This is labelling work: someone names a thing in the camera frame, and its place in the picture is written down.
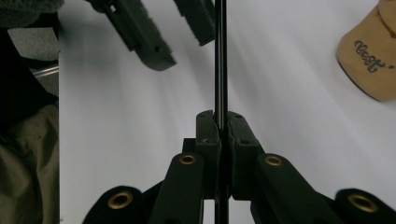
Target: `brass ring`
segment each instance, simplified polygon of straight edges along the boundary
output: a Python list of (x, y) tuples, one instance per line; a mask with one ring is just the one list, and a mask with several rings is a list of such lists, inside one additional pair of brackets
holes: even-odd
[(132, 193), (130, 191), (125, 190), (111, 196), (111, 198), (108, 200), (107, 205), (112, 209), (121, 209), (126, 207), (128, 204), (130, 204), (133, 199), (134, 197), (132, 196)]
[(265, 157), (265, 162), (267, 162), (267, 164), (273, 165), (273, 166), (280, 166), (283, 163), (283, 161), (279, 157), (276, 157), (276, 156)]
[(351, 194), (347, 197), (350, 203), (352, 203), (355, 207), (359, 208), (360, 210), (368, 213), (374, 213), (378, 211), (378, 206), (368, 199), (359, 194)]
[(196, 161), (195, 157), (193, 157), (192, 155), (182, 156), (178, 160), (180, 161), (181, 164), (185, 164), (185, 165), (194, 164)]

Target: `person's leg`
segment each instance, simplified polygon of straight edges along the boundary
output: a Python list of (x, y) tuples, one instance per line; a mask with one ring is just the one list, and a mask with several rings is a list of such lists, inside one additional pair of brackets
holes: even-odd
[(58, 100), (23, 63), (6, 29), (0, 29), (0, 69), (0, 133)]

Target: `white tabletop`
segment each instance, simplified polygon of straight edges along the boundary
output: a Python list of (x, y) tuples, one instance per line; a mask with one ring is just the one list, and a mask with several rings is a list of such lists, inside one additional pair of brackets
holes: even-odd
[[(81, 223), (108, 189), (163, 180), (195, 116), (214, 108), (214, 43), (198, 46), (173, 1), (143, 3), (177, 60), (164, 72), (143, 65), (89, 3), (60, 10), (62, 223)], [(316, 191), (363, 189), (396, 208), (396, 102), (365, 95), (335, 57), (376, 3), (229, 0), (229, 109)], [(230, 213), (253, 223), (248, 202)], [(213, 217), (205, 202), (204, 223)]]

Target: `logo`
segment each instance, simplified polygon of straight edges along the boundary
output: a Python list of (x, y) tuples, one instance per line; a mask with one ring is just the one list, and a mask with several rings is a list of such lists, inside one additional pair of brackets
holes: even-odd
[(364, 62), (364, 65), (367, 66), (367, 71), (370, 73), (374, 73), (378, 71), (378, 69), (388, 68), (394, 69), (394, 65), (389, 65), (387, 67), (386, 63), (383, 63), (380, 59), (377, 59), (374, 55), (370, 55), (367, 51), (369, 47), (365, 45), (361, 40), (355, 41), (356, 52), (361, 56), (361, 59)]

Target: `khaki pants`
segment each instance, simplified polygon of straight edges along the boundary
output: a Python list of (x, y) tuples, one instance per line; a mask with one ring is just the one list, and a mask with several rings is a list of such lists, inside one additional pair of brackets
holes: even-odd
[(58, 137), (55, 105), (0, 136), (0, 224), (59, 223)]

